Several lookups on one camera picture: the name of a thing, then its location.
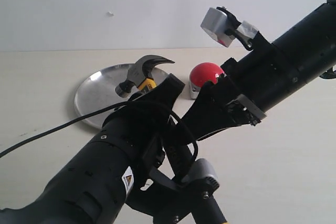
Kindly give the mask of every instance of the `sticker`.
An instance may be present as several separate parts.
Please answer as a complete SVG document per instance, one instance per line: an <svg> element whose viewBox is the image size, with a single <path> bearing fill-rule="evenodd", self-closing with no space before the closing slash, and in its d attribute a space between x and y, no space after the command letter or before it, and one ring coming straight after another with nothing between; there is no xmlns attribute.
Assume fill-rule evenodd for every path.
<svg viewBox="0 0 336 224"><path fill-rule="evenodd" d="M133 184L134 184L134 176L133 176L133 171L131 167L128 167L121 177L122 181L124 182L125 185L125 190L126 190L126 195L129 194L131 191Z"/></svg>

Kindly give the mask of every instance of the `screw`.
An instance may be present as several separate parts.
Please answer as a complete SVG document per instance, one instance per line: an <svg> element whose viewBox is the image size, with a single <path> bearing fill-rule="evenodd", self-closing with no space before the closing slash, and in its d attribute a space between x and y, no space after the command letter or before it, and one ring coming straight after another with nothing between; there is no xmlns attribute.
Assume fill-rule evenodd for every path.
<svg viewBox="0 0 336 224"><path fill-rule="evenodd" d="M180 221L180 218L178 215L174 216L173 223L177 224Z"/></svg>
<svg viewBox="0 0 336 224"><path fill-rule="evenodd" d="M209 199L209 193L207 191L202 192L203 199Z"/></svg>

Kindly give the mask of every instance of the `white table surface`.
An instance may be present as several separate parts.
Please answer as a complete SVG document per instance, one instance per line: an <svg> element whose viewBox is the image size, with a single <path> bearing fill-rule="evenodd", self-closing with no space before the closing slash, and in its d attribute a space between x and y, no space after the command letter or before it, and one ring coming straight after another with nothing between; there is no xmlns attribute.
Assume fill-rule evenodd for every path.
<svg viewBox="0 0 336 224"><path fill-rule="evenodd" d="M76 115L80 83L102 68L146 54L174 60L160 65L185 83L198 63L223 63L243 48L97 50L0 53L0 151ZM316 79L277 105L256 127L242 126L199 143L215 167L215 197L232 224L336 223L336 81ZM186 89L176 103L191 105ZM46 136L0 160L0 209L32 202L47 182L92 138L83 123ZM163 171L171 175L167 162ZM116 223L152 223L125 206ZM181 223L193 223L188 217Z"/></svg>

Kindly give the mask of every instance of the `claw hammer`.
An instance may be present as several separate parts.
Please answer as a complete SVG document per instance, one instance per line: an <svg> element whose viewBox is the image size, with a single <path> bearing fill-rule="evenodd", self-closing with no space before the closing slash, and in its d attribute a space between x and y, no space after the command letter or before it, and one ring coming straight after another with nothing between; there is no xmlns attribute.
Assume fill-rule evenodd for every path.
<svg viewBox="0 0 336 224"><path fill-rule="evenodd" d="M127 72L126 81L116 86L116 93L120 97L127 97L134 86L147 93L156 87L152 77L152 70L156 65L163 63L175 63L158 55L145 55L134 63Z"/></svg>

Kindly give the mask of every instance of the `silver tray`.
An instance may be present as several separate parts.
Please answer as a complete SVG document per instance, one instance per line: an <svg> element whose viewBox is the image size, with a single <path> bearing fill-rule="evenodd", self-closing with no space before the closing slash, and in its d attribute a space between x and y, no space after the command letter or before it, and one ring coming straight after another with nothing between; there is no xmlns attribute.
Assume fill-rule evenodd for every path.
<svg viewBox="0 0 336 224"><path fill-rule="evenodd" d="M115 92L116 86L126 79L127 72L133 64L120 64L104 68L89 76L77 89L75 95L75 112L78 116L86 115L96 110L103 109L117 102L127 101L128 98L138 91L133 87L132 93L128 98L122 98ZM154 68L152 76L157 85L164 81L168 74ZM83 120L86 124L101 129L106 117L111 113L105 113L93 116Z"/></svg>

